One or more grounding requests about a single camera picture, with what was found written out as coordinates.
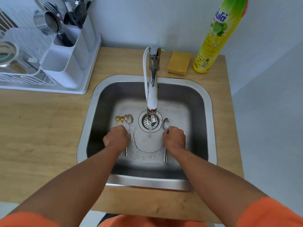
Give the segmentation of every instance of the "hand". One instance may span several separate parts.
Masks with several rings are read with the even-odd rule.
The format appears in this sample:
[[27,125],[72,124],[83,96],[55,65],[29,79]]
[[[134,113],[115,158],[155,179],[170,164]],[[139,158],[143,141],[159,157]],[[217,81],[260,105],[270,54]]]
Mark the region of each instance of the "hand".
[[185,149],[185,138],[184,131],[175,126],[170,126],[162,135],[163,143],[171,154],[175,150]]
[[105,147],[112,147],[120,154],[131,140],[131,135],[127,133],[124,126],[116,126],[111,129],[103,138]]

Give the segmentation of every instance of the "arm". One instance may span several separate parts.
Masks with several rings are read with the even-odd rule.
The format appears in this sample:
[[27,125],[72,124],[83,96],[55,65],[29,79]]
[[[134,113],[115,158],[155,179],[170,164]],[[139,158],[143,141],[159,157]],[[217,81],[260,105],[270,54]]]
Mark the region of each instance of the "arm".
[[52,179],[11,213],[34,212],[60,226],[79,226],[130,139],[123,126],[112,128],[103,138],[106,147],[102,151]]
[[236,226],[238,218],[250,204],[267,197],[241,177],[185,150],[182,130],[170,127],[163,133],[163,141],[203,202],[226,227]]

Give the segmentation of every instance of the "yellow bottle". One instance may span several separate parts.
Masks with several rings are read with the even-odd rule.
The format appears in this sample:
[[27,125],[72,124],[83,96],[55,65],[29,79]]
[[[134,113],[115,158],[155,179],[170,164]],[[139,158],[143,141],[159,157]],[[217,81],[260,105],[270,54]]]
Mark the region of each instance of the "yellow bottle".
[[245,15],[248,0],[224,0],[214,19],[193,63],[196,72],[205,73],[210,69],[220,50]]

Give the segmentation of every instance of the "dish rack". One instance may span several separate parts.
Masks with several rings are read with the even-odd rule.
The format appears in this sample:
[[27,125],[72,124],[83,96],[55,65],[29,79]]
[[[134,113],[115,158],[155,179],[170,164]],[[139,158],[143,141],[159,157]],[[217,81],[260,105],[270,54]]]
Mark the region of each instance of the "dish rack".
[[[74,44],[73,47],[65,47],[56,34],[46,36],[36,28],[33,24],[34,10],[23,9],[22,18],[26,24],[14,22],[19,28],[1,31],[0,41],[18,45],[39,60],[40,68],[34,74],[0,72],[0,88],[84,94],[101,44],[101,35],[94,32],[89,13],[83,29],[62,24],[62,31]],[[20,14],[16,9],[6,8],[4,11],[5,15],[0,12],[0,17],[9,18],[7,21],[18,19],[16,14]]]

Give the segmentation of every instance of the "white hose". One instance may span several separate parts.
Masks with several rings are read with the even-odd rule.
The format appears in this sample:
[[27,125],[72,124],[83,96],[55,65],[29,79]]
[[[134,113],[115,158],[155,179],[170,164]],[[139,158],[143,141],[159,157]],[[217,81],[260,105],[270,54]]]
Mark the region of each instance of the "white hose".
[[144,75],[144,88],[145,88],[146,101],[147,101],[147,97],[149,94],[149,89],[147,86],[147,75],[146,75],[146,58],[147,58],[148,52],[149,52],[149,47],[147,47],[145,49],[144,54],[143,54],[143,75]]

